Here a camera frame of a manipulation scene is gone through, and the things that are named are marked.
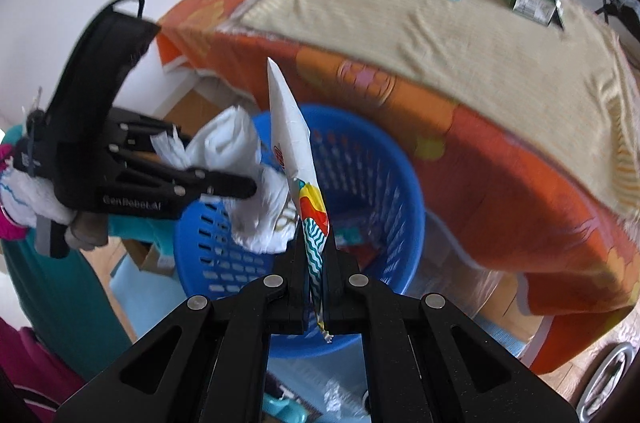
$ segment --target beige blanket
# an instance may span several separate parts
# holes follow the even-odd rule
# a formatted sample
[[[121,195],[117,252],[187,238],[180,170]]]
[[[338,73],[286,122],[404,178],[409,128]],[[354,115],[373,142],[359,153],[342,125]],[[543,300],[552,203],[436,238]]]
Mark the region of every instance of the beige blanket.
[[[564,31],[513,13],[503,0],[260,0],[241,23],[459,100],[635,221],[638,91],[613,31],[574,0],[562,2]]]

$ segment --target white plastic bag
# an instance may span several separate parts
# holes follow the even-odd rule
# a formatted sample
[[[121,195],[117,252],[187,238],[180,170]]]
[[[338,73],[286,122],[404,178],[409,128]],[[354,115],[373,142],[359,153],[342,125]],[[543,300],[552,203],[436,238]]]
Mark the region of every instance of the white plastic bag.
[[[249,114],[233,106],[202,127],[185,148],[174,129],[151,137],[156,154],[169,165],[233,172],[253,179],[260,172],[260,138]]]
[[[256,181],[249,199],[223,198],[236,244],[254,253],[282,253],[296,231],[296,213],[286,177],[260,164],[260,138],[249,114],[240,107],[226,109],[202,127],[185,148],[177,131],[151,137],[160,158],[169,165],[231,172]]]

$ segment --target magenta bag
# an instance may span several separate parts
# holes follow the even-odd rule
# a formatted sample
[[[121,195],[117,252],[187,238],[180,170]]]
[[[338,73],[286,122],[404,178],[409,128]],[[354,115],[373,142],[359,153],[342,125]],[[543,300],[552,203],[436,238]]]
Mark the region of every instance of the magenta bag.
[[[2,319],[0,367],[13,386],[13,393],[2,389],[2,395],[17,394],[44,423],[52,422],[56,409],[84,385],[82,378],[38,342],[30,328],[17,331]]]

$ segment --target snack wrapper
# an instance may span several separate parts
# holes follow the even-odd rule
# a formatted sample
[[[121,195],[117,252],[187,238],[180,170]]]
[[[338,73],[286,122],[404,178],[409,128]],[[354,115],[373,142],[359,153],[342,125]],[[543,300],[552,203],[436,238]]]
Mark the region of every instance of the snack wrapper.
[[[267,74],[273,153],[284,168],[291,199],[302,220],[311,299],[322,335],[331,342],[322,321],[322,251],[329,234],[329,218],[318,188],[309,128],[280,68],[271,59],[267,60]]]

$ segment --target blue laundry basket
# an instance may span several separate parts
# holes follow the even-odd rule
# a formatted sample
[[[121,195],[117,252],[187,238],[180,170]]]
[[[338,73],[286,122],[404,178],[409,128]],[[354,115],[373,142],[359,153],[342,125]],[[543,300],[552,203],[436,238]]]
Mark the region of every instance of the blue laundry basket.
[[[414,169],[399,146],[382,130],[345,111],[303,106],[311,131],[318,182],[331,223],[332,215],[372,209],[382,222],[386,248],[365,270],[403,293],[414,277],[424,240],[424,203]],[[262,161],[277,168],[271,147],[271,116],[254,124],[263,143]],[[175,263],[187,296],[217,299],[240,291],[268,275],[273,256],[256,255],[235,244],[221,203],[194,202],[175,229]],[[344,348],[357,335],[334,337],[327,344],[311,317],[306,335],[274,335],[271,356],[305,358]]]

